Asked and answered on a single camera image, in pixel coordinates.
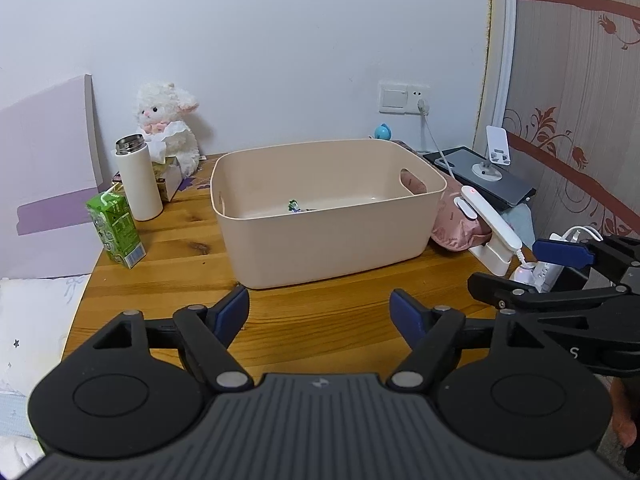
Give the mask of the white power strip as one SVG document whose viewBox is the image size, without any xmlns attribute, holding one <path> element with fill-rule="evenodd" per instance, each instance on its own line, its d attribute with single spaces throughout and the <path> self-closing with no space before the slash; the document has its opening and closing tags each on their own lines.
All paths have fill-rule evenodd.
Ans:
<svg viewBox="0 0 640 480">
<path fill-rule="evenodd" d="M 572 226 L 563 235 L 552 233 L 550 240 L 560 242 L 578 243 L 582 238 L 602 242 L 603 236 L 592 226 Z M 532 285 L 537 292 L 550 292 L 552 286 L 558 280 L 564 266 L 543 261 L 522 262 L 509 276 L 511 281 Z"/>
</svg>

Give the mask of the white bed sheet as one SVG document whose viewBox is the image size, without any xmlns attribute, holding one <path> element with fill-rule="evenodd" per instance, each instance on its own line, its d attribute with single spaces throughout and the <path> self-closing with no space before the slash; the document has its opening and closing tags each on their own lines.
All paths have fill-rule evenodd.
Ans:
<svg viewBox="0 0 640 480">
<path fill-rule="evenodd" d="M 87 275 L 1 281 L 1 477 L 43 456 L 27 417 L 35 385 L 62 360 Z"/>
</svg>

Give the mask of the pink satin pouch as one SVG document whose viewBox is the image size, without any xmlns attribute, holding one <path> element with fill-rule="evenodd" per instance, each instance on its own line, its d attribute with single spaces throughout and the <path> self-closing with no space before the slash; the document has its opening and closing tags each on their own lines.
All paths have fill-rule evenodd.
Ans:
<svg viewBox="0 0 640 480">
<path fill-rule="evenodd" d="M 461 184 L 449 174 L 436 169 L 447 183 L 438 202 L 431 239 L 450 252 L 464 252 L 488 242 L 491 228 L 461 196 Z M 421 217 L 404 219 L 398 223 L 397 240 L 413 248 L 410 254 L 417 256 L 426 246 L 425 229 Z"/>
</svg>

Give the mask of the white phone stand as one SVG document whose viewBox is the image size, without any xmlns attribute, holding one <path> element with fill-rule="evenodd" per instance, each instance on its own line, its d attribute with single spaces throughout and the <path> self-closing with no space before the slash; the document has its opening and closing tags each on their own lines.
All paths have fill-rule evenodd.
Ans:
<svg viewBox="0 0 640 480">
<path fill-rule="evenodd" d="M 499 166 L 511 165 L 511 155 L 506 130 L 501 127 L 486 127 L 487 148 L 485 158 L 472 166 L 473 174 L 487 182 L 498 182 L 503 173 Z"/>
</svg>

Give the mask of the dark grey laptop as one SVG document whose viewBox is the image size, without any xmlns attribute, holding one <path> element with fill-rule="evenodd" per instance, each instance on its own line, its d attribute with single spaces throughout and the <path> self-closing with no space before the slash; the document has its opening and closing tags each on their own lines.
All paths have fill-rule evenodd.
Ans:
<svg viewBox="0 0 640 480">
<path fill-rule="evenodd" d="M 525 180 L 506 169 L 510 165 L 510 150 L 499 150 L 488 158 L 460 146 L 433 152 L 424 158 L 446 176 L 452 174 L 463 185 L 472 186 L 499 212 L 528 202 L 536 190 Z"/>
</svg>

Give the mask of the green drink carton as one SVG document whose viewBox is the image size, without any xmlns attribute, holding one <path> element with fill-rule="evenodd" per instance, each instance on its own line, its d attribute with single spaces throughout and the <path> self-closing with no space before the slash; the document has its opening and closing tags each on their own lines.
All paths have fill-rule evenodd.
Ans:
<svg viewBox="0 0 640 480">
<path fill-rule="evenodd" d="M 113 184 L 86 203 L 89 217 L 107 255 L 132 269 L 146 255 L 124 187 Z"/>
</svg>

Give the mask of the tissue box with tissue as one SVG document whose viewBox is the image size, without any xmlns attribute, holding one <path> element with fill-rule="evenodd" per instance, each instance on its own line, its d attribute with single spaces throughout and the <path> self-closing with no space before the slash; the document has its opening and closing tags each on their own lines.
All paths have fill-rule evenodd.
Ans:
<svg viewBox="0 0 640 480">
<path fill-rule="evenodd" d="M 164 141 L 146 140 L 160 199 L 170 203 L 182 182 L 182 172 L 175 156 Z"/>
</svg>

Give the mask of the cream thermos bottle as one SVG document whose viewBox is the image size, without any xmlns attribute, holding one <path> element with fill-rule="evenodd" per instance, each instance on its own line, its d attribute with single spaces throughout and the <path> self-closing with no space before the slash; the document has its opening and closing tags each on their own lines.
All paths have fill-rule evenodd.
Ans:
<svg viewBox="0 0 640 480">
<path fill-rule="evenodd" d="M 137 221 L 149 221 L 163 210 L 148 144 L 141 134 L 115 143 L 115 157 L 129 207 Z"/>
</svg>

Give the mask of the purple white board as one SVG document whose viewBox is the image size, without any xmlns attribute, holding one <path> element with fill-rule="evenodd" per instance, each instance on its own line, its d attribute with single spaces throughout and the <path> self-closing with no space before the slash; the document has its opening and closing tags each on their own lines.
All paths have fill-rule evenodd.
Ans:
<svg viewBox="0 0 640 480">
<path fill-rule="evenodd" d="M 102 184 L 88 74 L 1 111 L 1 275 L 88 274 L 102 250 L 86 203 Z"/>
</svg>

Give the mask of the beige plastic storage bin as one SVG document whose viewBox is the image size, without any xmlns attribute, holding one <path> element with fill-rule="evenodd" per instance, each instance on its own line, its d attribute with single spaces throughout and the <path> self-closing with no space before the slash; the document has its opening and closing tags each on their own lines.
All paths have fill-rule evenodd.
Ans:
<svg viewBox="0 0 640 480">
<path fill-rule="evenodd" d="M 225 154 L 209 192 L 235 278 L 266 289 L 416 258 L 395 229 L 420 216 L 427 246 L 446 186 L 406 148 L 357 139 Z M 289 200 L 314 211 L 293 214 Z"/>
</svg>

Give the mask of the blue penguin figurine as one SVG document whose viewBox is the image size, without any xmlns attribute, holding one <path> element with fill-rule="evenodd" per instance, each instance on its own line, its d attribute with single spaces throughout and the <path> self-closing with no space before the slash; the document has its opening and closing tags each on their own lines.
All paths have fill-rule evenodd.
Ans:
<svg viewBox="0 0 640 480">
<path fill-rule="evenodd" d="M 386 124 L 377 126 L 374 130 L 373 137 L 378 140 L 390 140 L 392 138 L 392 130 Z"/>
</svg>

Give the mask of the white plush lamb toy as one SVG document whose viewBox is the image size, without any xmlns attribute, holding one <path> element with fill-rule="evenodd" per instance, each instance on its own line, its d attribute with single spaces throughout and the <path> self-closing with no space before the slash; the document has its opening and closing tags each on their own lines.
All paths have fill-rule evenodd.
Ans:
<svg viewBox="0 0 640 480">
<path fill-rule="evenodd" d="M 200 166 L 201 152 L 196 136 L 186 123 L 198 100 L 172 82 L 142 84 L 137 92 L 137 133 L 143 136 L 152 162 L 163 165 L 173 159 L 181 177 L 191 177 Z"/>
</svg>

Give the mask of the white wall switch socket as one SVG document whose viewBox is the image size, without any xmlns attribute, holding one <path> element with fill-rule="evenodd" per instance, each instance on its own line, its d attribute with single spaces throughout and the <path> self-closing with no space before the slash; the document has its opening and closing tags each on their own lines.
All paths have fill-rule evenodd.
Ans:
<svg viewBox="0 0 640 480">
<path fill-rule="evenodd" d="M 382 114 L 427 115 L 430 90 L 426 84 L 381 81 L 378 84 L 378 111 Z"/>
</svg>

